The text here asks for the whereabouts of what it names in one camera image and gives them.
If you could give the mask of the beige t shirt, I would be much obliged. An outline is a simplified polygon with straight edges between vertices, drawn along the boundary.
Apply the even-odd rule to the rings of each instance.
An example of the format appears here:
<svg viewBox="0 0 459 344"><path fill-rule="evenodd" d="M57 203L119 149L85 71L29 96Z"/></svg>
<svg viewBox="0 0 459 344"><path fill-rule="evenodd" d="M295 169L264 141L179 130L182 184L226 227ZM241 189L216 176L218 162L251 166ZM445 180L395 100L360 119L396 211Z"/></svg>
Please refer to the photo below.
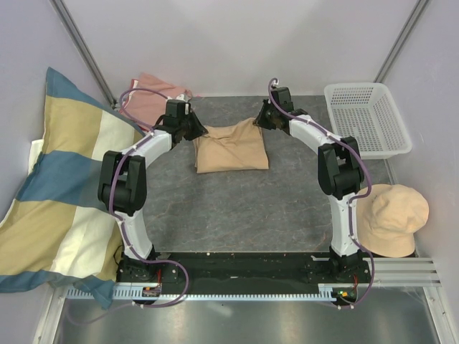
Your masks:
<svg viewBox="0 0 459 344"><path fill-rule="evenodd" d="M205 128L207 133L193 140L198 174L269 169L262 130L254 118Z"/></svg>

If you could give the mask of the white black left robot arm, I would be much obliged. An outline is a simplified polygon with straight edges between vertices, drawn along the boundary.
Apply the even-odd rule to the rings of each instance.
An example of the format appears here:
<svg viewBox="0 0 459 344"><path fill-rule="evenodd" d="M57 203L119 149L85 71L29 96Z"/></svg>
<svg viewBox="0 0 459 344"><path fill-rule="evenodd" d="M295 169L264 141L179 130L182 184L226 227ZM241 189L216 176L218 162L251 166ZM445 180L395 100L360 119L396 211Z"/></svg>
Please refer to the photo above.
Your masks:
<svg viewBox="0 0 459 344"><path fill-rule="evenodd" d="M136 259L132 272L142 282L157 274L150 260L153 244L143 219L147 197L147 168L182 140L192 141L207 134L191 103L168 100L166 112L145 136L122 151L107 151L103 156L98 199L103 202L120 229L124 253Z"/></svg>

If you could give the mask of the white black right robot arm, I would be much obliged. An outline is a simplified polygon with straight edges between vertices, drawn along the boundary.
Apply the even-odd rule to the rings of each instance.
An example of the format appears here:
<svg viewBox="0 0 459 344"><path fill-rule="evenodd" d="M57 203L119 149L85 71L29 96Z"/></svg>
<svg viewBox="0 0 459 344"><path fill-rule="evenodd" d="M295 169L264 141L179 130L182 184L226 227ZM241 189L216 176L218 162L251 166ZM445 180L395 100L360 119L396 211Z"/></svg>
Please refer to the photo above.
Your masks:
<svg viewBox="0 0 459 344"><path fill-rule="evenodd" d="M342 138L319 125L306 111L295 109L290 90L277 84L277 79L268 83L268 99L263 101L255 124L282 130L316 153L318 183L331 205L331 251L339 257L328 264L328 273L333 280L345 282L354 274L352 261L345 257L359 251L355 203L369 172L354 138Z"/></svg>

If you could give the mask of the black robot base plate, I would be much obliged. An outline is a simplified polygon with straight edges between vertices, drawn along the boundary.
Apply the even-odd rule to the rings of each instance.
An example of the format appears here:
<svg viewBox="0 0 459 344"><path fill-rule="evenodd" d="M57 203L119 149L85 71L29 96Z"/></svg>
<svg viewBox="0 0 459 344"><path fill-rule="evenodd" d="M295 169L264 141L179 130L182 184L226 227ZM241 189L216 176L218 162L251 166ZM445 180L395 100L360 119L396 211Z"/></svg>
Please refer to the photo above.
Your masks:
<svg viewBox="0 0 459 344"><path fill-rule="evenodd" d="M371 268L358 252L338 258L331 252L172 252L155 264L123 257L117 282L159 283L163 295L270 297L314 295L321 284L362 285Z"/></svg>

